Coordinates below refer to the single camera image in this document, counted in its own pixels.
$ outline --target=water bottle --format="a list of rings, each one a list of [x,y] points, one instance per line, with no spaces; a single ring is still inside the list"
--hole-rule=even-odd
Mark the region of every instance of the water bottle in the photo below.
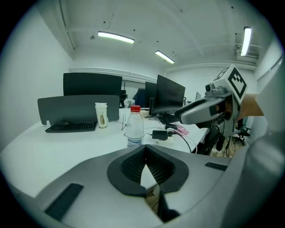
[[[141,107],[134,105],[130,107],[131,114],[129,116],[126,135],[128,138],[128,147],[140,146],[143,144],[143,119],[140,111]]]

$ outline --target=desk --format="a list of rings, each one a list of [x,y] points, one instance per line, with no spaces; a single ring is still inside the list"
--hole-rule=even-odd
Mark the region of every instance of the desk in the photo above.
[[[130,115],[130,109],[120,109],[120,119]],[[143,118],[145,133],[151,134],[155,128],[163,127],[156,120]],[[199,129],[196,125],[182,125],[195,143],[199,143],[206,129]],[[122,124],[110,122],[108,127],[95,131],[79,133],[46,133],[47,126],[41,122],[28,128],[14,139],[0,154],[0,165],[6,179],[16,188],[31,197],[46,187],[49,183],[64,174],[80,162],[108,154],[127,147],[124,136],[126,128],[121,131]],[[194,144],[187,140],[191,149]],[[178,135],[173,136],[173,144],[169,148],[190,152],[187,144]],[[158,144],[158,140],[145,135],[144,144]],[[141,185],[149,188],[155,184],[147,166],[142,172]]]

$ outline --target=computer monitor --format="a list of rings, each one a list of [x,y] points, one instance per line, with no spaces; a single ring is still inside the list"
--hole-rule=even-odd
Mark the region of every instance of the computer monitor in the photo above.
[[[183,106],[185,87],[158,75],[152,113],[173,113]]]
[[[199,99],[201,99],[201,94],[199,94],[198,92],[196,92],[196,98],[195,98],[195,101],[197,101],[197,100],[199,100]]]
[[[151,82],[146,82],[146,98],[145,107],[150,107],[150,99],[156,96],[156,84]]]
[[[100,73],[64,73],[63,95],[118,95],[122,77]]]

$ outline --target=office room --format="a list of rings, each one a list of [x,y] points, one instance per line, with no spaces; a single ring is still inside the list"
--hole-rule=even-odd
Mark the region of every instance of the office room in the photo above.
[[[262,3],[20,5],[0,53],[14,224],[240,227],[270,214],[284,182],[285,63]]]

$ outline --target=ceiling light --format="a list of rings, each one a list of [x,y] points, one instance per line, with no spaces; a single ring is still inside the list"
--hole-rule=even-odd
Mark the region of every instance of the ceiling light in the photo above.
[[[107,33],[107,32],[99,31],[98,32],[98,36],[99,37],[113,38],[113,39],[116,39],[116,40],[120,40],[120,41],[125,41],[125,42],[128,42],[128,43],[131,43],[131,44],[134,43],[133,39],[128,38],[128,37],[124,37],[124,36],[121,36],[121,35],[118,35],[118,34],[114,34],[114,33]]]
[[[250,27],[244,28],[244,42],[242,44],[241,56],[245,56],[248,51],[252,29]]]
[[[170,59],[169,57],[167,57],[165,54],[163,54],[160,51],[156,51],[155,54],[159,55],[161,58],[164,58],[166,61],[168,61],[170,63],[174,63],[174,61],[172,59]]]

